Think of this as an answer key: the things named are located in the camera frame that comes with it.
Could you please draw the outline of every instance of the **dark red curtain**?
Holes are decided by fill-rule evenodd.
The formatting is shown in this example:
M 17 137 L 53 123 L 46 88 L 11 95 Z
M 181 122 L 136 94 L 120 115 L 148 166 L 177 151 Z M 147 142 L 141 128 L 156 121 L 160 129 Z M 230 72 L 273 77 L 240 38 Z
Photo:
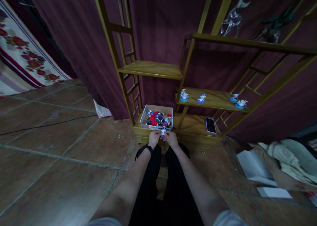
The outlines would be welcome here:
M 99 20 L 94 0 L 32 0 L 49 26 L 58 45 L 70 61 L 79 78 L 94 99 L 107 105 L 114 119 L 128 118 L 126 106 L 114 69 L 109 48 Z M 110 21 L 118 20 L 117 0 L 107 2 Z M 138 59 L 179 64 L 184 36 L 198 29 L 205 0 L 130 0 Z M 212 0 L 205 33 L 210 33 L 222 0 Z M 231 10 L 239 0 L 232 0 Z M 261 21 L 281 13 L 298 0 L 251 1 L 239 9 L 243 17 L 239 38 L 254 39 L 263 26 Z M 306 0 L 295 13 L 295 18 L 282 30 L 282 38 L 296 20 L 315 0 Z M 316 21 L 308 20 L 287 41 L 288 45 L 316 46 Z M 192 87 L 228 91 L 256 50 L 228 45 L 197 43 L 193 51 L 185 84 Z M 257 63 L 269 69 L 279 55 L 266 53 Z M 294 64 L 300 56 L 287 59 L 262 89 L 270 85 Z M 263 137 L 283 139 L 317 119 L 316 62 L 312 63 L 277 94 L 234 128 L 229 136 L 244 141 Z M 176 107 L 176 81 L 142 77 L 144 104 Z M 254 97 L 245 92 L 252 104 Z M 190 108 L 189 112 L 212 114 L 210 110 Z

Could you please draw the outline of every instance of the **black cable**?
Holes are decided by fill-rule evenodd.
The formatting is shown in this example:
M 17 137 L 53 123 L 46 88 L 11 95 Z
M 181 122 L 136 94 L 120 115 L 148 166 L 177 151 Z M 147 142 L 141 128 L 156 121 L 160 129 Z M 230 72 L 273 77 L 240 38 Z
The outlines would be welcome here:
M 97 116 L 97 115 L 89 115 L 89 116 L 84 116 L 84 117 L 78 117 L 78 118 L 74 118 L 74 119 L 71 119 L 71 120 L 66 120 L 66 121 L 63 121 L 63 122 L 58 122 L 58 123 L 55 123 L 55 124 L 61 124 L 61 123 L 65 123 L 65 122 L 68 122 L 68 121 L 72 121 L 72 120 L 76 120 L 76 119 L 88 118 L 88 117 L 92 117 L 92 116 Z M 29 129 L 36 129 L 36 128 L 41 128 L 41 127 L 52 126 L 52 125 L 55 125 L 55 124 L 41 125 L 41 126 L 38 126 L 38 127 L 32 127 L 32 128 L 27 128 L 27 129 L 16 130 L 16 131 L 12 131 L 12 132 L 9 132 L 9 133 L 0 134 L 0 136 L 2 136 L 2 135 L 7 135 L 7 134 L 10 134 L 10 133 L 14 133 L 14 132 L 23 131 L 23 130 L 29 130 Z

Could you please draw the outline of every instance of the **smartphone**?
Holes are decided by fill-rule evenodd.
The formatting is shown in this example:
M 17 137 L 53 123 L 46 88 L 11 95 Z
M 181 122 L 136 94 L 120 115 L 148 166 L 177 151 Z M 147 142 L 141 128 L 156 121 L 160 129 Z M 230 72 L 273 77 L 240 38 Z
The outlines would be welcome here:
M 217 134 L 215 121 L 213 119 L 206 118 L 206 127 L 208 132 Z

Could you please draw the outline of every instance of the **person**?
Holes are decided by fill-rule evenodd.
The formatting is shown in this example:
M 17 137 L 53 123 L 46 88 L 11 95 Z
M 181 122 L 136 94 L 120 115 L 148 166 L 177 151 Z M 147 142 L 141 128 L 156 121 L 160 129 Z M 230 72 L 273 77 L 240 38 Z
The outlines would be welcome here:
M 163 201 L 157 199 L 156 188 L 160 139 L 170 145 L 165 154 L 168 180 Z M 175 133 L 166 131 L 162 138 L 161 131 L 152 131 L 135 159 L 88 226 L 246 225 L 193 165 Z

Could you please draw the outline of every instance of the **hand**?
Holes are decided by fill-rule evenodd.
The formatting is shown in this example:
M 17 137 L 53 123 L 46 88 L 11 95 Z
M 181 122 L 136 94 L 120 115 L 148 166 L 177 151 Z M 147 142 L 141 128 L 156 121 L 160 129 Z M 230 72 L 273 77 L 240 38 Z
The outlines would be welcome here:
M 154 150 L 157 143 L 159 142 L 159 138 L 161 137 L 162 132 L 161 131 L 152 131 L 149 135 L 149 146 Z
M 178 141 L 177 141 L 177 136 L 176 133 L 172 131 L 166 131 L 165 133 L 165 138 L 163 138 L 164 142 L 168 142 L 168 144 L 171 146 L 173 149 L 174 147 L 178 147 Z

